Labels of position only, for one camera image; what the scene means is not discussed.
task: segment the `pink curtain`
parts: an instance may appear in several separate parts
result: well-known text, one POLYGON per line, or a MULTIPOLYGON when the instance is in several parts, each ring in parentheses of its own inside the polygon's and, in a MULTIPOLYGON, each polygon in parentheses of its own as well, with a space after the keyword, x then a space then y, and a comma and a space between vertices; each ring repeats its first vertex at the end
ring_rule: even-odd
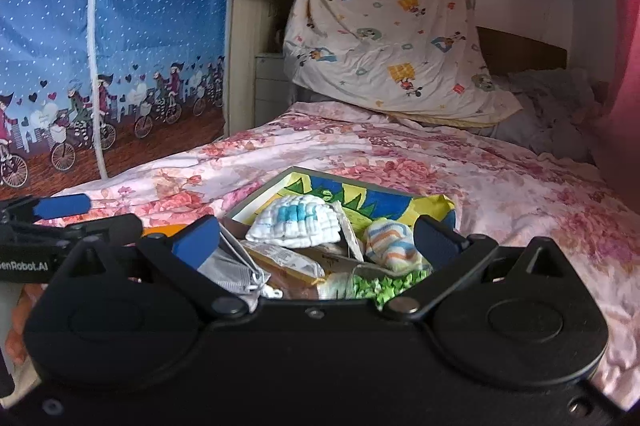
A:
POLYGON ((594 124, 594 158, 609 185, 640 213, 640 0, 617 0, 615 77, 594 124))

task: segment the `striped cloth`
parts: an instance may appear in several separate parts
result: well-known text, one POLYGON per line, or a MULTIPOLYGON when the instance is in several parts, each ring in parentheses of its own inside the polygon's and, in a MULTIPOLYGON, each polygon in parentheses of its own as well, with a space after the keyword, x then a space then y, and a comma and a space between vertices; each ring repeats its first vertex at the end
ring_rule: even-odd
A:
POLYGON ((364 232, 367 258, 395 272, 422 269, 429 262, 415 249, 411 228, 395 220, 381 218, 364 232))

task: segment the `drawer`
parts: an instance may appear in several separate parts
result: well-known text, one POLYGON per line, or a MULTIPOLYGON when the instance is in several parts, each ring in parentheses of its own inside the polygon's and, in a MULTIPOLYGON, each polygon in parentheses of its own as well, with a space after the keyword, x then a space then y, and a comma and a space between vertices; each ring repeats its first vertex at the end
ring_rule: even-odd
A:
POLYGON ((261 99, 255 100, 255 125, 262 126, 276 117, 282 115, 287 108, 289 107, 289 103, 284 102, 273 102, 273 101, 262 101, 261 99))
POLYGON ((284 75, 284 57, 280 54, 274 54, 273 57, 258 56, 255 59, 255 77, 288 81, 284 75))
POLYGON ((291 83, 275 80, 255 79, 255 99, 262 101, 287 102, 291 83))

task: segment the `white cloth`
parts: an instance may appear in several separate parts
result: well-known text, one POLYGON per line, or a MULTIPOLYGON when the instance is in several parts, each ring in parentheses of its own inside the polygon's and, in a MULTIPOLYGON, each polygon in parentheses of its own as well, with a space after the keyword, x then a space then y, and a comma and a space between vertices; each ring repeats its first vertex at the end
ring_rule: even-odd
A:
POLYGON ((296 0, 284 43, 293 82, 371 110, 454 126, 514 114, 491 82, 471 0, 296 0))
POLYGON ((313 247, 340 242, 340 223, 334 210, 320 197, 289 195, 262 210, 246 239, 295 249, 313 247))

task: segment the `pink floral blanket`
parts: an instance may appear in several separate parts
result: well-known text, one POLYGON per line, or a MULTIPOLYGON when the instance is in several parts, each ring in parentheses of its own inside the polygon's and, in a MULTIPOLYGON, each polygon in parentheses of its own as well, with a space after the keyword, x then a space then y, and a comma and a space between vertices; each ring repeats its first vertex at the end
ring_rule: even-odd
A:
POLYGON ((590 165, 453 128, 410 128, 339 102, 297 103, 260 128, 63 194, 91 197, 93 209, 82 218, 132 212, 146 226, 189 223, 224 215, 292 165, 413 194, 446 194, 465 235, 484 233, 506 246, 551 236, 609 324, 594 382, 624 408, 639 398, 640 216, 590 165))

